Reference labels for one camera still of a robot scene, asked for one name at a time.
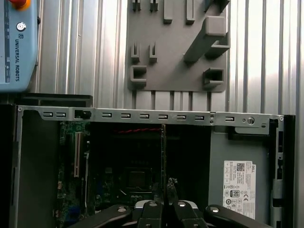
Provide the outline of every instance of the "metal panel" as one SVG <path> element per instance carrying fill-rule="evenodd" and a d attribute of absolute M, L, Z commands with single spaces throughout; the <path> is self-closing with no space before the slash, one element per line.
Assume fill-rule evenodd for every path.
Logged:
<path fill-rule="evenodd" d="M 256 169 L 256 220 L 267 223 L 269 218 L 270 182 L 265 173 L 269 171 L 267 148 L 262 142 L 233 141 L 227 133 L 211 132 L 209 204 L 223 204 L 224 161 L 252 161 Z"/>
<path fill-rule="evenodd" d="M 32 92 L 89 94 L 95 108 L 297 114 L 304 162 L 304 3 L 232 0 L 228 86 L 219 94 L 131 92 L 124 55 L 127 0 L 41 0 L 40 50 Z M 298 178 L 304 168 L 298 167 Z M 304 227 L 304 184 L 297 192 Z"/>
<path fill-rule="evenodd" d="M 278 120 L 279 128 L 284 122 L 283 116 L 270 114 L 18 106 L 20 114 L 26 110 L 39 112 L 47 121 L 83 121 L 76 113 L 85 111 L 90 112 L 90 118 L 86 119 L 89 122 L 234 126 L 237 133 L 259 135 L 269 135 L 269 119 Z"/>

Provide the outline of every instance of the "circuit board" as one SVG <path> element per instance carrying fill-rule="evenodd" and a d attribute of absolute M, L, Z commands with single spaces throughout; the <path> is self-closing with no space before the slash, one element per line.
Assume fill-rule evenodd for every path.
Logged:
<path fill-rule="evenodd" d="M 88 216 L 86 189 L 90 132 L 88 122 L 60 123 L 56 227 L 66 228 Z"/>
<path fill-rule="evenodd" d="M 91 199 L 95 212 L 115 204 L 134 207 L 138 201 L 160 197 L 160 127 L 120 124 L 103 128 L 102 135 L 98 125 L 92 128 L 89 192 L 95 196 Z"/>

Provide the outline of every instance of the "corrugated metal wall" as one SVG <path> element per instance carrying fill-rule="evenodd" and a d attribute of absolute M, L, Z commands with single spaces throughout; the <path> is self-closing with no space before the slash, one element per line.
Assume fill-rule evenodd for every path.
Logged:
<path fill-rule="evenodd" d="M 231 0 L 229 83 L 225 92 L 212 94 L 132 93 L 126 88 L 127 4 L 41 0 L 39 63 L 32 91 L 93 95 L 94 106 L 102 108 L 298 114 L 297 148 L 304 153 L 301 0 Z M 304 155 L 297 161 L 304 164 Z M 304 167 L 299 166 L 297 178 L 304 180 Z M 299 184 L 304 210 L 304 181 Z"/>

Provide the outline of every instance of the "pcie slot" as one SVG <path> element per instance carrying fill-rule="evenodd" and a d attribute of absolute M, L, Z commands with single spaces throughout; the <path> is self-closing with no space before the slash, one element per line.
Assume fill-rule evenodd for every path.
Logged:
<path fill-rule="evenodd" d="M 74 177 L 79 177 L 82 138 L 83 138 L 83 132 L 75 133 Z"/>

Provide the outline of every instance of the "barcode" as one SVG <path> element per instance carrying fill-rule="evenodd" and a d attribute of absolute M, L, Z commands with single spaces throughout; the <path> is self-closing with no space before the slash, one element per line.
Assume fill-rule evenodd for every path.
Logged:
<path fill-rule="evenodd" d="M 245 163 L 238 163 L 237 164 L 237 171 L 244 172 L 245 171 Z"/>

